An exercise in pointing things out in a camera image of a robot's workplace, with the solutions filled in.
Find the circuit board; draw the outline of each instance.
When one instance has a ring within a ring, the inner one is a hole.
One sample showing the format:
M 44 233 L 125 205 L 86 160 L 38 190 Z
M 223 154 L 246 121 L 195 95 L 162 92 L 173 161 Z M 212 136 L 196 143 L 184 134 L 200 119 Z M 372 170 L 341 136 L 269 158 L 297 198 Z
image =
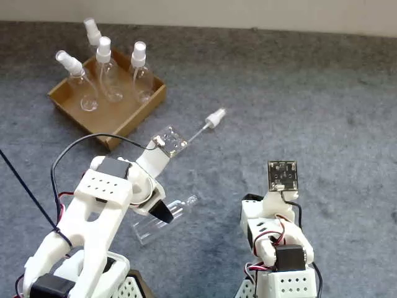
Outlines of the circuit board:
M 279 185 L 284 185 L 284 191 L 297 191 L 297 162 L 280 160 L 268 161 L 267 179 L 269 182 L 269 191 L 277 191 L 277 186 Z

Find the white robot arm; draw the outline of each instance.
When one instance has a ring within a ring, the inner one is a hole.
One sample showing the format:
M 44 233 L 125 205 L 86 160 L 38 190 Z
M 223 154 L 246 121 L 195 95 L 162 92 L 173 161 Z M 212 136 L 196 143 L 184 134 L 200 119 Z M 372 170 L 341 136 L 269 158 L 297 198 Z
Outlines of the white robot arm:
M 248 277 L 235 297 L 315 298 L 313 247 L 293 223 L 297 164 L 270 161 L 268 169 L 268 193 L 264 197 L 248 194 L 242 201 L 240 226 L 256 259 L 244 268 Z
M 108 249 L 128 208 L 171 222 L 172 214 L 163 202 L 164 189 L 155 177 L 186 145 L 187 142 L 168 127 L 150 141 L 148 148 L 154 149 L 145 150 L 136 162 L 95 157 L 57 225 L 73 247 L 83 246 L 84 250 L 50 274 L 54 264 L 71 247 L 56 232 L 49 233 L 25 264 L 24 297 L 127 297 L 127 291 L 118 291 L 123 282 L 125 290 L 136 282 L 126 279 L 130 264 Z M 97 219 L 90 221 L 91 214 L 98 214 Z M 144 297 L 138 287 L 134 289 L 137 296 L 133 297 Z

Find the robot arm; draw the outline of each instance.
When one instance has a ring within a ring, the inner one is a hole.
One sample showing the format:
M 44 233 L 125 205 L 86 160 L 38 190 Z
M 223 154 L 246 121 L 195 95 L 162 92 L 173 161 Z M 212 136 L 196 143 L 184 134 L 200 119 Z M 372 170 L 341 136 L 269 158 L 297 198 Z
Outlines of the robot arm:
M 298 197 L 296 162 L 270 161 L 268 167 L 269 192 L 264 197 L 248 194 L 242 201 L 240 226 L 258 266 L 246 266 L 249 278 L 236 297 L 315 298 L 315 271 L 309 266 L 313 247 L 293 223 L 288 203 Z
M 47 274 L 70 251 L 69 245 L 58 234 L 49 233 L 25 264 L 24 297 L 44 297 L 43 293 L 47 290 L 63 291 L 68 293 L 69 298 L 110 297 L 120 284 L 119 276 L 129 270 L 129 263 L 119 260 L 118 264 L 126 266 L 118 266 L 118 277 L 112 279 L 113 285 L 106 287 L 109 293 L 102 296 L 104 292 L 98 290 L 97 285 L 103 279 L 109 246 L 128 208 L 142 215 L 153 214 L 165 222 L 172 220 L 172 214 L 163 203 L 164 189 L 155 180 L 169 159 L 158 147 L 145 150 L 137 160 L 144 167 L 123 158 L 95 157 L 57 225 L 73 247 L 84 247 L 83 257 L 82 253 L 73 256 L 62 266 L 68 269 L 61 269 L 54 276 Z M 92 213 L 99 214 L 94 221 L 89 220 Z M 77 271 L 79 274 L 74 278 L 65 273 Z M 101 295 L 94 295 L 95 291 L 101 292 Z

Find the white plastic bracket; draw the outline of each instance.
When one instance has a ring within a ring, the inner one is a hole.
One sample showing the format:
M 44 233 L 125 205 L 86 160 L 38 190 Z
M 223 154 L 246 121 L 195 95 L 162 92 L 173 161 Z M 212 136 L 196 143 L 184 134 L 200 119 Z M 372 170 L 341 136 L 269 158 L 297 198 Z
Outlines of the white plastic bracket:
M 74 192 L 58 228 L 74 247 L 84 246 L 83 270 L 69 293 L 69 298 L 91 297 L 107 261 L 107 251 L 130 205 L 133 191 L 130 181 L 92 169 L 87 170 Z M 95 210 L 96 198 L 106 201 L 99 217 L 88 221 Z M 25 265 L 24 296 L 33 282 L 70 251 L 68 244 L 55 232 L 45 238 L 35 255 Z

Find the gray carpet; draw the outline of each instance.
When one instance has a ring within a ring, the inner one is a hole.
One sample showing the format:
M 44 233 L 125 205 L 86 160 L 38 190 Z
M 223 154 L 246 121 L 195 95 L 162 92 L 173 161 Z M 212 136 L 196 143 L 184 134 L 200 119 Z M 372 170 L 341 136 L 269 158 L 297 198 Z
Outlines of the gray carpet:
M 168 86 L 167 100 L 130 136 L 147 143 L 173 124 L 191 136 L 220 106 L 228 115 L 172 160 L 159 177 L 168 201 L 201 202 L 185 225 L 147 247 L 129 213 L 112 251 L 139 269 L 157 297 L 232 297 L 251 261 L 239 227 L 240 200 L 267 191 L 267 160 L 297 160 L 305 235 L 315 248 L 324 297 L 394 297 L 397 292 L 397 40 L 262 30 L 101 25 L 130 52 L 148 44 L 148 61 Z M 65 76 L 59 49 L 88 57 L 81 24 L 0 23 L 0 131 L 6 152 L 55 216 L 50 165 L 83 135 L 46 93 Z M 60 164 L 72 191 L 95 155 L 95 141 Z M 140 150 L 120 145 L 111 156 Z M 50 231 L 0 161 L 0 288 L 15 278 Z

